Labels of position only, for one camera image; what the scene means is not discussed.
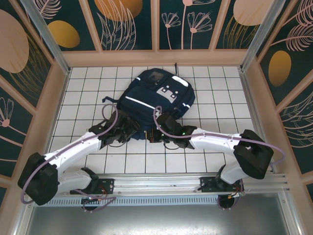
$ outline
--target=backpack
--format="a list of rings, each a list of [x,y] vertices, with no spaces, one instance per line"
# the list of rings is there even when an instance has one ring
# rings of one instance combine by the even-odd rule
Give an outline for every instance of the backpack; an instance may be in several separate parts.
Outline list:
[[[150,69],[135,78],[118,100],[105,97],[102,102],[106,100],[117,102],[116,107],[140,125],[132,138],[144,140],[144,132],[156,126],[153,120],[156,106],[160,105],[163,113],[179,119],[194,103],[195,93],[191,84],[182,78],[162,69]]]

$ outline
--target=black bracket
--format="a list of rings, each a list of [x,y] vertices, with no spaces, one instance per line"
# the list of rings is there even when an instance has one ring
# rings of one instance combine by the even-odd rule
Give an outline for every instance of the black bracket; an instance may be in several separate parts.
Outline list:
[[[200,185],[201,187],[198,190],[201,192],[236,192],[237,188],[240,188],[240,180],[237,180],[234,184],[229,185],[227,184],[225,187],[219,187],[215,182],[216,177],[201,177],[200,178]]]
[[[97,187],[91,191],[89,188],[83,189],[82,192],[93,195],[93,194],[105,194],[103,189],[107,192],[107,194],[113,194],[114,190],[114,179],[99,179]],[[70,194],[79,194],[76,191],[71,190]]]

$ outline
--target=yellow circle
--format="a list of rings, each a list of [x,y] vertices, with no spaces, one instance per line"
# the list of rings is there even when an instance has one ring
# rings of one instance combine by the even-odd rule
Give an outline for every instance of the yellow circle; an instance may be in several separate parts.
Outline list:
[[[125,12],[131,12],[133,18],[139,15],[142,9],[142,0],[94,0],[99,11],[112,21],[126,21],[128,19]]]
[[[242,25],[254,26],[262,23],[273,0],[236,0],[234,18]]]
[[[27,34],[21,24],[0,9],[0,67],[18,73],[24,69],[29,55]]]
[[[65,21],[53,21],[48,24],[48,28],[57,44],[62,47],[73,48],[80,42],[76,29]]]
[[[289,76],[291,70],[291,58],[285,51],[277,51],[271,58],[268,67],[268,76],[271,84],[281,86]]]

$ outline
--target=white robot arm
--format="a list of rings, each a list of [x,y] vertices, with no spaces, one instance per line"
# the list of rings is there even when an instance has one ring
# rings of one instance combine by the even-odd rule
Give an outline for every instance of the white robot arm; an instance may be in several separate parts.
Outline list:
[[[103,136],[96,137],[97,134],[105,130],[111,123],[112,118],[102,126],[103,122],[93,126],[80,139],[75,142],[80,142],[72,148],[69,148],[73,143],[65,146],[57,151],[47,153],[41,156],[38,153],[29,157],[25,168],[21,174],[18,185],[23,188],[26,180],[36,167],[42,162],[55,156],[63,149],[69,148],[67,151],[59,155],[57,158],[50,161],[46,167],[41,169],[36,177],[34,177],[27,186],[26,193],[38,204],[43,205],[51,200],[56,194],[68,192],[74,189],[89,188],[93,191],[98,186],[98,176],[88,168],[82,168],[76,172],[64,173],[64,171],[74,162],[80,160],[90,153],[94,153],[104,146],[111,144],[114,140],[126,142],[135,133],[139,126],[132,121],[128,115],[122,111],[118,111],[119,121],[115,127]],[[157,119],[162,128],[170,134],[177,136],[194,135],[198,133],[212,133],[194,126],[182,127],[177,123],[172,116],[163,114]],[[221,167],[216,177],[215,183],[223,190],[223,187],[231,185],[236,181],[250,176],[256,179],[262,179],[268,168],[269,162],[273,155],[272,149],[257,144],[247,144],[239,140],[233,140],[229,137],[250,138],[253,140],[262,141],[254,132],[245,130],[242,134],[221,134],[223,137],[213,136],[194,136],[191,138],[175,139],[162,134],[154,128],[147,131],[147,139],[151,144],[154,142],[170,142],[173,141],[176,145],[182,148],[191,149],[210,149],[217,152],[223,152],[234,156],[237,161],[232,164],[227,164]],[[95,136],[88,141],[82,141],[87,137]]]

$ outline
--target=white tile floor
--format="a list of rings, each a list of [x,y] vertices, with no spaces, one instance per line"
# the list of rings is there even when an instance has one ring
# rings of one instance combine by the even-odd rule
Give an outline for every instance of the white tile floor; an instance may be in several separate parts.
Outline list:
[[[102,98],[118,99],[131,82],[147,68],[73,68],[53,133],[50,151],[78,139],[102,120]],[[175,73],[174,67],[157,67]],[[179,67],[179,76],[191,83],[196,100],[182,124],[222,133],[253,130],[246,98],[236,67]],[[108,108],[106,117],[110,117]],[[131,140],[122,147],[105,147],[90,154],[67,171],[89,167],[95,173],[217,172],[235,158],[210,149],[165,149],[162,143]]]

